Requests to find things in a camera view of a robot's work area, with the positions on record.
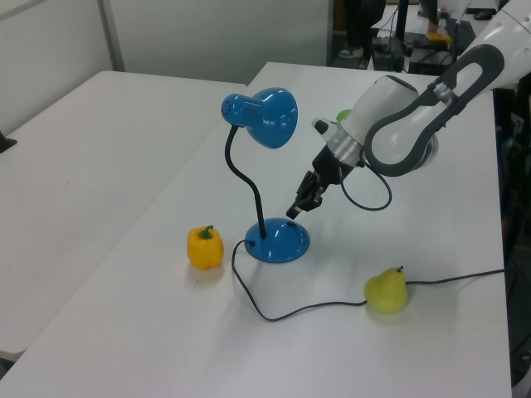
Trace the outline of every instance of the green object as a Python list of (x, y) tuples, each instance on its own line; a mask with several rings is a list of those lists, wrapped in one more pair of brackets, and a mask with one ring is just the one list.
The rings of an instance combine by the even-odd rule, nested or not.
[(199, 232), (199, 236), (201, 239), (211, 239), (212, 234), (210, 233), (210, 230), (213, 229), (214, 226), (208, 226), (203, 231)]
[(335, 119), (340, 122), (341, 120), (345, 119), (347, 116), (350, 115), (350, 112), (352, 112), (351, 109), (342, 110), (338, 113), (338, 115), (335, 117)]
[(373, 276), (365, 284), (363, 295), (367, 303), (378, 312), (395, 313), (406, 305), (406, 275), (402, 268), (390, 268)]

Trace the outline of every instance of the black cable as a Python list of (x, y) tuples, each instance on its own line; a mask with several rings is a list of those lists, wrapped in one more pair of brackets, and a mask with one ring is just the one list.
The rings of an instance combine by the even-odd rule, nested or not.
[[(296, 309), (295, 311), (291, 311), (290, 313), (287, 313), (286, 315), (282, 315), (281, 317), (278, 317), (278, 318), (268, 318), (258, 308), (258, 304), (256, 303), (255, 298), (253, 297), (251, 291), (249, 290), (249, 288), (247, 288), (247, 285), (245, 284), (245, 282), (241, 278), (240, 274), (238, 274), (238, 271), (236, 270), (236, 252), (238, 250), (238, 247), (240, 247), (240, 245), (242, 243), (245, 243), (245, 242), (248, 242), (251, 246), (255, 245), (255, 242), (252, 241), (252, 240), (240, 240), (238, 243), (236, 243), (236, 245), (234, 246), (234, 250), (232, 251), (232, 258), (231, 258), (232, 272), (237, 277), (238, 281), (241, 284), (241, 287), (247, 293), (247, 297), (249, 297), (249, 300), (251, 301), (251, 303), (252, 303), (253, 307), (255, 308), (255, 310), (266, 321), (268, 321), (268, 322), (282, 321), (282, 320), (284, 320), (286, 318), (289, 318), (289, 317), (295, 315), (296, 313), (300, 313), (301, 311), (305, 311), (306, 309), (321, 308), (321, 307), (331, 307), (331, 306), (334, 306), (334, 305), (345, 305), (345, 306), (348, 306), (348, 307), (361, 307), (361, 306), (363, 306), (363, 305), (365, 305), (367, 303), (367, 300), (360, 301), (359, 303), (350, 303), (350, 302), (347, 302), (347, 301), (328, 301), (328, 302), (325, 302), (325, 303), (306, 305), (304, 307)], [(474, 278), (474, 277), (477, 277), (477, 276), (486, 276), (486, 275), (498, 274), (498, 273), (502, 273), (502, 272), (505, 272), (505, 270), (504, 269), (496, 269), (494, 271), (480, 272), (478, 274), (468, 274), (468, 275), (465, 275), (465, 276), (458, 276), (458, 277), (455, 277), (455, 278), (448, 278), (448, 279), (442, 279), (442, 280), (434, 280), (434, 281), (412, 280), (412, 281), (406, 282), (406, 284), (444, 284), (446, 282), (453, 282), (453, 281), (459, 280), (459, 279)]]
[(441, 280), (430, 280), (430, 281), (410, 280), (410, 281), (407, 281), (406, 284), (445, 284), (446, 282), (453, 282), (455, 280), (474, 278), (476, 276), (500, 274), (502, 272), (505, 272), (505, 269), (495, 269), (494, 271), (479, 272), (477, 274), (468, 274), (468, 275), (463, 275), (463, 276), (456, 276), (455, 278), (448, 278), (448, 279), (441, 279)]
[(389, 46), (391, 46), (391, 37), (392, 37), (392, 23), (395, 22), (395, 14), (398, 11), (398, 7), (395, 10), (395, 12), (392, 14), (392, 20), (391, 20), (391, 28), (389, 29)]
[(416, 73), (420, 72), (421, 71), (421, 65), (422, 65), (422, 62), (424, 62), (425, 60), (427, 60), (429, 57), (431, 56), (434, 56), (435, 54), (439, 53), (439, 52), (448, 52), (450, 54), (449, 51), (445, 51), (445, 50), (435, 50), (435, 51), (432, 51), (432, 52), (429, 52), (427, 53), (425, 56), (423, 56), (420, 60), (418, 60), (416, 62), (417, 64), (417, 67), (415, 68), (415, 71)]
[(236, 134), (236, 131), (238, 131), (238, 126), (232, 126), (231, 131), (229, 132), (229, 136), (227, 137), (227, 142), (225, 143), (225, 161), (227, 162), (227, 166), (231, 169), (231, 171), (236, 174), (239, 178), (241, 178), (244, 182), (246, 182), (249, 187), (251, 187), (252, 191), (255, 193), (255, 205), (256, 205), (256, 216), (258, 217), (258, 228), (260, 229), (260, 238), (266, 237), (266, 227), (264, 224), (264, 213), (262, 211), (262, 200), (260, 197), (260, 193), (258, 192), (258, 188), (256, 187), (255, 183), (246, 176), (243, 172), (238, 170), (236, 166), (234, 166), (234, 163), (231, 159), (231, 146), (232, 146), (232, 140), (234, 139), (234, 135)]
[(439, 62), (439, 67), (442, 66), (442, 63), (443, 63), (443, 62), (445, 61), (445, 59), (448, 58), (449, 56), (451, 56), (451, 53), (450, 53), (450, 52), (449, 52), (448, 54), (446, 54), (446, 55), (442, 58), (441, 62)]
[(389, 17), (389, 19), (387, 20), (387, 22), (385, 22), (381, 27), (378, 28), (379, 32), (389, 23), (389, 21), (391, 21), (391, 18), (394, 17), (397, 12), (398, 12), (398, 7), (397, 7), (397, 9), (395, 11), (392, 12), (392, 14)]
[[(232, 251), (232, 272), (234, 272), (234, 275), (238, 278), (238, 281), (240, 282), (241, 287), (246, 291), (247, 296), (249, 296), (249, 300), (251, 301), (252, 305), (255, 307), (255, 310), (266, 321), (268, 321), (268, 322), (278, 322), (278, 321), (281, 321), (283, 319), (289, 318), (289, 317), (295, 315), (296, 313), (299, 313), (301, 311), (304, 311), (306, 309), (311, 309), (311, 308), (329, 307), (329, 306), (333, 306), (333, 305), (347, 305), (349, 307), (361, 307), (362, 305), (365, 305), (367, 303), (367, 301), (362, 301), (360, 303), (349, 303), (349, 302), (346, 302), (346, 301), (329, 301), (327, 303), (306, 305), (306, 306), (304, 306), (302, 308), (296, 309), (295, 311), (287, 313), (286, 315), (282, 315), (281, 317), (278, 317), (278, 318), (268, 318), (266, 315), (264, 315), (262, 313), (262, 311), (260, 311), (260, 309), (258, 308), (258, 304), (256, 304), (255, 299), (252, 297), (251, 291), (249, 290), (249, 288), (247, 288), (247, 286), (246, 286), (245, 282), (243, 281), (243, 279), (241, 278), (240, 274), (238, 274), (238, 271), (236, 271), (236, 264), (235, 264), (236, 263), (236, 261), (235, 261), (236, 251), (238, 250), (238, 246), (240, 246), (242, 243), (247, 242), (247, 241), (248, 240), (240, 240), (236, 244), (236, 246), (234, 246), (234, 250)], [(248, 242), (249, 242), (249, 244), (251, 246), (255, 245), (254, 241), (248, 241)]]
[(376, 170), (373, 169), (373, 167), (366, 163), (364, 160), (363, 160), (363, 151), (360, 153), (359, 155), (359, 158), (360, 158), (360, 161), (362, 162), (362, 164), (364, 166), (366, 166), (371, 172), (374, 173), (374, 175), (376, 177), (378, 177), (380, 179), (380, 181), (383, 182), (383, 185), (385, 185), (385, 188), (387, 189), (387, 193), (389, 194), (389, 199), (387, 200), (387, 203), (383, 206), (380, 206), (380, 207), (366, 207), (364, 205), (360, 205), (359, 203), (357, 203), (352, 197), (350, 197), (350, 195), (347, 193), (347, 190), (345, 188), (345, 185), (343, 184), (343, 173), (341, 171), (341, 167), (339, 168), (339, 177), (341, 178), (341, 189), (343, 190), (343, 193), (345, 194), (345, 196), (347, 197), (348, 201), (350, 201), (353, 205), (355, 205), (356, 207), (359, 207), (360, 209), (362, 210), (366, 210), (366, 211), (381, 211), (385, 208), (387, 208), (390, 204), (391, 204), (391, 201), (392, 201), (392, 191), (391, 191), (391, 187), (389, 186), (389, 184), (387, 183), (387, 181), (385, 181), (385, 178), (383, 178), (382, 174), (380, 174), (379, 172), (377, 172)]

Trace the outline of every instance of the white table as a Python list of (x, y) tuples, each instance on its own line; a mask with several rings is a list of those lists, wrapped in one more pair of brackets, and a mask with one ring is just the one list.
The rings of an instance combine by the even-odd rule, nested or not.
[[(310, 127), (348, 108), (382, 73), (267, 64), (246, 93), (284, 86), (298, 100), (294, 137), (261, 147), (240, 132), (234, 163), (281, 216), (323, 147)], [(427, 76), (401, 75), (422, 89)], [(441, 131), (439, 155), (390, 179), (391, 206), (352, 207), (338, 187), (301, 215), (309, 251), (266, 265), (236, 264), (266, 314), (308, 303), (361, 300), (371, 276), (403, 265), (407, 278), (441, 279), (503, 266), (492, 97), (474, 100)], [(230, 270), (234, 244), (255, 221), (251, 190), (224, 165), (220, 123), (72, 300), (0, 381), (1, 397), (510, 397), (504, 276), (411, 287), (391, 316), (326, 308), (281, 323), (255, 313)], [(384, 202), (370, 172), (347, 189)], [(224, 265), (188, 264), (186, 236), (213, 223)]]
[(0, 357), (57, 315), (244, 85), (102, 72), (0, 154)]

